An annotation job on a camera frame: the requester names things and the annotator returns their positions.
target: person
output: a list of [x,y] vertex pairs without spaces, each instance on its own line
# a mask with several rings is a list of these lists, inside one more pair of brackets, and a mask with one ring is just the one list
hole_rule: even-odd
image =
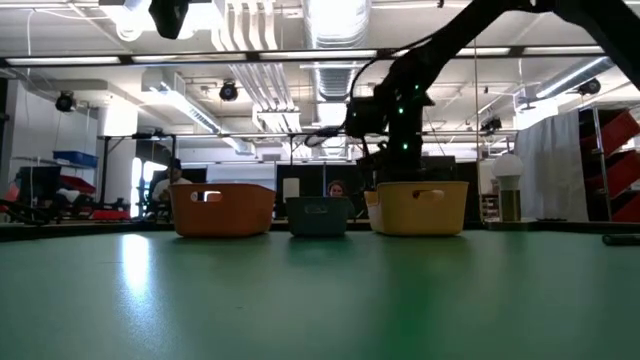
[[342,181],[335,180],[329,183],[327,193],[329,197],[344,197],[347,196],[347,189]]
[[191,184],[191,181],[182,177],[182,164],[179,159],[174,159],[173,162],[173,173],[169,174],[171,168],[167,168],[167,178],[159,181],[156,184],[156,187],[153,189],[153,193],[151,198],[154,201],[169,201],[171,200],[171,196],[169,194],[169,185],[171,185],[171,180],[174,184]]

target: ceiling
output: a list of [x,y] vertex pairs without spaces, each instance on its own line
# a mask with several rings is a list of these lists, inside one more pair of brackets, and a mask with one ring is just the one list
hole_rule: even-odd
[[[42,1],[30,1],[31,4]],[[19,1],[0,0],[0,55],[78,55],[114,53],[180,53],[215,51],[210,32],[198,31],[188,40],[166,40],[154,32],[145,32],[134,42],[120,41],[115,35],[115,25],[110,19],[100,19],[105,14],[97,9],[96,1],[72,1],[95,20],[78,19],[78,13],[63,6],[63,1],[46,1],[56,6],[49,10],[74,19],[61,18],[51,13],[29,9],[8,9]],[[442,9],[425,7],[435,1],[373,0],[366,46],[370,48],[399,47],[429,34],[449,22],[468,4],[468,1],[446,1],[450,7]],[[305,29],[300,0],[276,1],[275,34],[281,49],[304,49]],[[633,5],[636,11],[640,6]],[[501,16],[470,46],[509,45],[573,45],[592,44],[594,41],[581,28],[560,20],[553,14],[532,15],[511,12]],[[535,58],[452,60],[442,70],[435,84],[428,91],[436,106],[427,109],[428,118],[440,130],[457,130],[465,121],[475,123],[477,109],[494,102],[493,113],[501,116],[503,126],[512,126],[514,114],[512,99],[501,93],[513,92],[520,84],[539,83],[580,61],[579,58]],[[387,73],[389,61],[381,61],[367,69],[358,82],[356,94],[367,91],[371,84],[380,82]],[[312,70],[302,69],[300,64],[283,65],[295,105],[300,108],[301,125],[309,126],[316,119],[316,103]],[[100,68],[48,68],[32,70],[32,79],[101,79],[114,89],[122,90],[140,106],[141,126],[161,126],[174,132],[198,132],[194,122],[172,106],[159,103],[149,92],[141,89],[144,67]],[[187,92],[200,105],[215,115],[225,127],[234,132],[256,132],[251,121],[253,103],[240,88],[235,102],[222,102],[218,88],[223,79],[233,78],[227,65],[191,65],[168,67],[167,72],[178,72],[187,82]],[[603,89],[597,101],[634,101],[640,98],[638,91],[626,85],[626,77],[617,69],[599,76]],[[210,89],[206,94],[205,87]],[[559,99],[561,109],[576,106],[580,99],[564,95]],[[208,141],[206,146],[223,146]]]

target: green table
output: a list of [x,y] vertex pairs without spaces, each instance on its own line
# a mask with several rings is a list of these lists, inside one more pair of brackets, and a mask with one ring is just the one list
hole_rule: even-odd
[[1,359],[638,359],[639,320],[598,235],[0,244]]

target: man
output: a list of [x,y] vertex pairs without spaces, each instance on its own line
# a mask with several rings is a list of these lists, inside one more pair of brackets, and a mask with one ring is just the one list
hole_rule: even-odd
[[169,174],[170,169],[171,168],[167,168],[167,178],[159,181],[153,189],[151,198],[154,201],[171,200],[171,195],[169,193],[169,185],[171,185],[171,181],[169,180],[169,176],[171,180],[173,180],[174,184],[191,184],[191,181],[182,177],[182,164],[179,159],[175,159],[173,162],[173,174]]

